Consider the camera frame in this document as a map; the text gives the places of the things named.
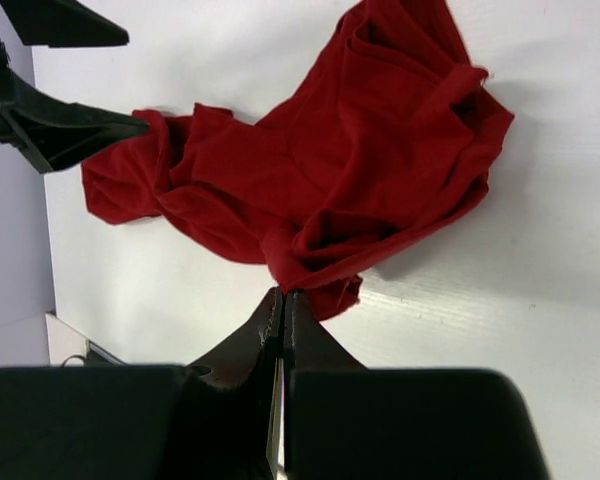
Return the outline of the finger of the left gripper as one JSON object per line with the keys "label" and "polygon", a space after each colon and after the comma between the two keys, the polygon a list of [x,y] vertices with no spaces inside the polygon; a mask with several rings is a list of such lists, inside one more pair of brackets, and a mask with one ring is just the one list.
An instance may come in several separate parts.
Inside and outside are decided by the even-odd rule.
{"label": "finger of the left gripper", "polygon": [[117,47],[128,32],[74,0],[0,0],[19,39],[50,48]]}
{"label": "finger of the left gripper", "polygon": [[10,68],[0,44],[0,142],[17,149],[37,172],[69,169],[148,130],[144,120],[40,92]]}

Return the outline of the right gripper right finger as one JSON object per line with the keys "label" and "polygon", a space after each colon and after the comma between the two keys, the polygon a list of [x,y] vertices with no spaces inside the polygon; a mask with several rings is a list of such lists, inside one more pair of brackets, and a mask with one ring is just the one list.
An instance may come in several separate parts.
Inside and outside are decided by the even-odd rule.
{"label": "right gripper right finger", "polygon": [[291,479],[546,479],[525,401],[478,368],[370,369],[316,319],[284,314],[284,461]]}

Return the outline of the red t-shirt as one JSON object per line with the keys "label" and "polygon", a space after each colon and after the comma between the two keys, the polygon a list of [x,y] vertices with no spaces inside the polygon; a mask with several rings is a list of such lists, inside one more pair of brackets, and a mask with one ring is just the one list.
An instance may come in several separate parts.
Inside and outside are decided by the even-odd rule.
{"label": "red t-shirt", "polygon": [[88,211],[163,217],[217,255],[264,264],[316,317],[361,273],[485,197],[513,115],[484,88],[443,1],[362,1],[296,92],[258,122],[139,110],[147,134],[85,161]]}

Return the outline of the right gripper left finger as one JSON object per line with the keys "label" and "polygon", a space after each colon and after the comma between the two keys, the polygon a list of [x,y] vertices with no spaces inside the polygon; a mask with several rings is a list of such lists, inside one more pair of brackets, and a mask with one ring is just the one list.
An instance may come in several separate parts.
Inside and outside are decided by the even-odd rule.
{"label": "right gripper left finger", "polygon": [[0,479],[271,479],[284,299],[189,365],[0,368]]}

